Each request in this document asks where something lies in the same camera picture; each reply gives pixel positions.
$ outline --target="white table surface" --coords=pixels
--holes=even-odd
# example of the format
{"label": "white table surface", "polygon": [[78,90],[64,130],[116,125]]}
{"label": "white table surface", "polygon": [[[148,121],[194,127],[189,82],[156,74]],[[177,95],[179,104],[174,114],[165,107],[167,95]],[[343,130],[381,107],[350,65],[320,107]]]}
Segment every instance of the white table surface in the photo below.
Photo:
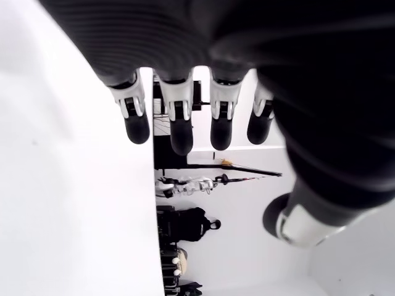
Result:
{"label": "white table surface", "polygon": [[163,295],[152,138],[34,0],[0,1],[0,141],[0,295]]}

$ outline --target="black backpack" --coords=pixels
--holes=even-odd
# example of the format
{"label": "black backpack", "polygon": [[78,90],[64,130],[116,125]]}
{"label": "black backpack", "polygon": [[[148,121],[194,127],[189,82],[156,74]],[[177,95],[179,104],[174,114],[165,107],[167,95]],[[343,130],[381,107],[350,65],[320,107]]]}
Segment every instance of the black backpack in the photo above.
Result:
{"label": "black backpack", "polygon": [[196,242],[210,229],[219,229],[221,221],[210,222],[202,208],[181,211],[158,212],[159,234],[168,243],[179,241]]}

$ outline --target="black rod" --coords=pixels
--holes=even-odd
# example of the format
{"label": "black rod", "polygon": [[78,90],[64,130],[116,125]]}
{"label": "black rod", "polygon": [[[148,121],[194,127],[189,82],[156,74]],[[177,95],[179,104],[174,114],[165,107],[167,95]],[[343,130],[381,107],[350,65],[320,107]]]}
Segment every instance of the black rod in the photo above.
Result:
{"label": "black rod", "polygon": [[222,170],[230,170],[230,171],[245,171],[246,173],[254,173],[259,175],[267,175],[267,176],[283,176],[282,173],[276,173],[275,171],[262,171],[256,170],[254,168],[240,168],[238,166],[231,165],[198,165],[198,164],[187,164],[186,168],[220,168]]}

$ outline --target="robotic arm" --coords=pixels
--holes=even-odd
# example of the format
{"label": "robotic arm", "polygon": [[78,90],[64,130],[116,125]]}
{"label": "robotic arm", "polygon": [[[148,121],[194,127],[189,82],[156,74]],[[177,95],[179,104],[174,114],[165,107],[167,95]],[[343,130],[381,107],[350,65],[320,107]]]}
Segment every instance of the robotic arm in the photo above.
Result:
{"label": "robotic arm", "polygon": [[152,67],[172,145],[193,146],[190,69],[211,69],[212,145],[226,149],[240,83],[259,85],[247,135],[273,116],[297,174],[265,229],[317,245],[395,196],[395,4],[391,1],[41,0],[110,88],[132,142],[149,137],[138,69]]}

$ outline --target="white robot part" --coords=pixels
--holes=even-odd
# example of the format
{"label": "white robot part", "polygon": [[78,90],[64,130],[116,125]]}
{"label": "white robot part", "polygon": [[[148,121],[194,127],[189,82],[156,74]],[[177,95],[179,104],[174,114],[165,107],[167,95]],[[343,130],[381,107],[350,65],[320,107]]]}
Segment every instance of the white robot part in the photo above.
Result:
{"label": "white robot part", "polygon": [[241,83],[242,81],[232,85],[220,84],[214,80],[212,73],[210,73],[210,104],[211,114],[214,119],[217,120],[220,116],[221,102],[228,102],[227,119],[231,120],[233,118],[239,99]]}
{"label": "white robot part", "polygon": [[[255,90],[255,96],[254,96],[254,104],[252,106],[254,113],[257,117],[260,117],[262,115],[262,112],[264,111],[265,105],[267,101],[272,101],[273,100],[273,94],[268,91],[263,85],[258,83],[257,88]],[[272,119],[274,117],[273,111],[269,115],[269,119]]]}
{"label": "white robot part", "polygon": [[124,89],[109,89],[111,90],[111,93],[115,99],[115,103],[117,103],[121,108],[121,113],[125,119],[129,118],[129,112],[125,102],[125,100],[129,98],[133,98],[133,103],[135,105],[137,116],[143,116],[145,111],[145,94],[139,69],[136,70],[136,81],[133,83],[133,85]]}
{"label": "white robot part", "polygon": [[175,102],[183,103],[184,120],[191,118],[193,104],[193,79],[191,72],[185,82],[170,84],[159,78],[160,88],[167,108],[167,114],[171,121],[175,121]]}
{"label": "white robot part", "polygon": [[302,205],[292,209],[289,217],[280,213],[276,223],[277,237],[296,247],[315,247],[327,237],[344,230],[345,226],[330,226],[316,220]]}

